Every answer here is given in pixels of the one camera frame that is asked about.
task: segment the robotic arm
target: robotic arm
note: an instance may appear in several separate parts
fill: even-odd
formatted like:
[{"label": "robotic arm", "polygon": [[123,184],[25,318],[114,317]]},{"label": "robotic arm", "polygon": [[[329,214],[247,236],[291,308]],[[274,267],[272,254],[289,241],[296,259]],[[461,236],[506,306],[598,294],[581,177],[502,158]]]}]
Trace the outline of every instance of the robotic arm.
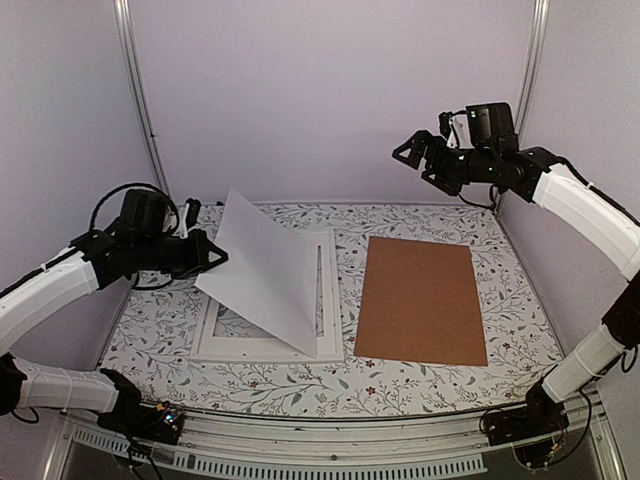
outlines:
[{"label": "robotic arm", "polygon": [[[141,186],[144,189],[131,189]],[[104,231],[97,230],[95,217],[102,203],[126,189],[120,215]],[[177,225],[164,230],[168,209]],[[0,415],[34,406],[88,409],[99,413],[98,425],[104,428],[131,437],[177,442],[182,427],[179,409],[166,402],[155,409],[141,406],[140,391],[118,372],[76,372],[37,365],[13,357],[9,350],[65,305],[120,278],[131,280],[141,271],[152,270],[170,275],[172,281],[182,280],[227,261],[226,252],[203,230],[193,228],[199,210],[200,203],[190,199],[179,213],[156,187],[123,185],[98,204],[87,233],[0,292]],[[150,418],[152,427],[141,421]]]},{"label": "robotic arm", "polygon": [[[451,119],[463,113],[474,148],[459,148],[458,142],[451,141],[458,138]],[[540,147],[520,150],[506,103],[469,106],[456,114],[444,112],[440,133],[415,133],[393,151],[393,158],[416,170],[425,159],[422,178],[451,196],[459,195],[463,185],[470,183],[492,184],[500,193],[514,192],[574,227],[629,281],[602,324],[530,388],[521,412],[489,414],[485,421],[492,444],[566,428],[562,402],[640,343],[640,226],[565,158]]]}]

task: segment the floral pattern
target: floral pattern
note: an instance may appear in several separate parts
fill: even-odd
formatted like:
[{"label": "floral pattern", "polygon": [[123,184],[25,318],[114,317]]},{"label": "floral pattern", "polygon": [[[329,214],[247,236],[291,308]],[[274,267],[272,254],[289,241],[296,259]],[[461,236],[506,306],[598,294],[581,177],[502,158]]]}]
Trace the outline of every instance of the floral pattern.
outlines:
[{"label": "floral pattern", "polygon": [[[205,304],[204,294],[191,280],[159,291],[133,292],[102,366],[125,374],[147,399],[168,399],[194,409],[353,418],[439,414],[518,402],[561,358],[511,246],[486,210],[405,205],[264,205],[260,209],[293,230],[334,229],[344,362],[263,365],[191,360],[197,318]],[[204,207],[200,216],[203,228],[214,235],[222,207]],[[470,247],[488,367],[353,355],[371,235]]]}]

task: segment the paper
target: paper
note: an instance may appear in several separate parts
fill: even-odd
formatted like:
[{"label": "paper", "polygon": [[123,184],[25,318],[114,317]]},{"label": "paper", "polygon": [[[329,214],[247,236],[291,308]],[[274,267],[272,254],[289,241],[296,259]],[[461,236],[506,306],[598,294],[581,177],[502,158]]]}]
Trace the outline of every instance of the paper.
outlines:
[{"label": "paper", "polygon": [[254,325],[315,357],[317,247],[231,189],[215,239],[229,261],[196,287]]},{"label": "paper", "polygon": [[371,237],[355,354],[487,366],[469,248]]}]

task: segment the table surface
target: table surface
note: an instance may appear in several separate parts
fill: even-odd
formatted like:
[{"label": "table surface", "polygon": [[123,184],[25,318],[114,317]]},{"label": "table surface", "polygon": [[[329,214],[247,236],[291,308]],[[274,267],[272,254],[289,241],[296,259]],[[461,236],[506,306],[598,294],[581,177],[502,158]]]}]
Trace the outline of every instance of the table surface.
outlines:
[{"label": "table surface", "polygon": [[[211,238],[223,207],[203,207]],[[148,400],[198,410],[315,418],[401,417],[523,400],[562,354],[492,213],[475,207],[261,205],[291,229],[335,232],[345,360],[333,365],[211,364],[189,358],[206,296],[193,280],[133,292],[102,366],[127,376]],[[419,364],[353,355],[370,235],[469,246],[488,367]]]}]

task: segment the floral tablecloth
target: floral tablecloth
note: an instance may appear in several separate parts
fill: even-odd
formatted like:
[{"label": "floral tablecloth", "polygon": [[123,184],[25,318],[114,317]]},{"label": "floral tablecloth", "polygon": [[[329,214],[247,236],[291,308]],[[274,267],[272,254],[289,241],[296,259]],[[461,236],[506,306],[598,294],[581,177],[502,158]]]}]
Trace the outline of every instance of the floral tablecloth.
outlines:
[{"label": "floral tablecloth", "polygon": [[[212,238],[222,209],[203,207],[200,214]],[[486,210],[407,205],[263,205],[260,209],[287,228],[334,229],[343,363],[233,365],[190,360],[205,295],[188,281],[155,292],[133,292],[102,366],[125,374],[149,400],[254,415],[353,418],[458,412],[520,401],[529,385],[561,358],[511,246]],[[488,367],[353,356],[370,235],[470,247]]]}]

